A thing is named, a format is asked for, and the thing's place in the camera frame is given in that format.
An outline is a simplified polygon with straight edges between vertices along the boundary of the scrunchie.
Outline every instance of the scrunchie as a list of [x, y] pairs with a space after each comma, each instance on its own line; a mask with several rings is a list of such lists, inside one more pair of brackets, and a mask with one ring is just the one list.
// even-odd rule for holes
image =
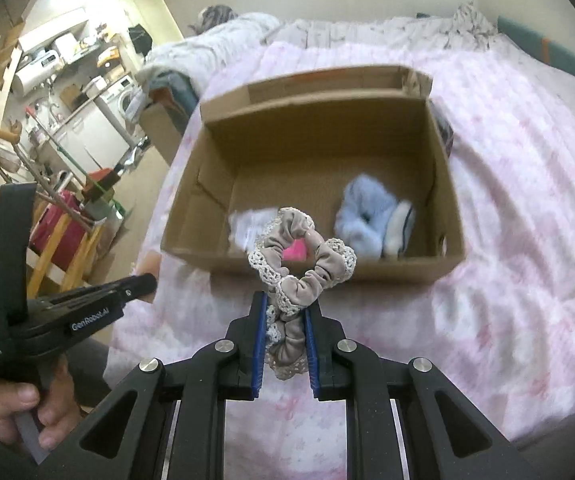
[[[315, 257], [314, 269], [301, 279], [281, 264], [283, 250], [297, 238], [305, 239], [308, 251]], [[281, 380], [306, 372], [305, 330], [300, 312], [326, 288], [351, 278], [357, 262], [354, 250], [338, 238], [324, 241], [308, 215], [284, 207], [257, 238], [248, 261], [269, 288], [266, 362]]]

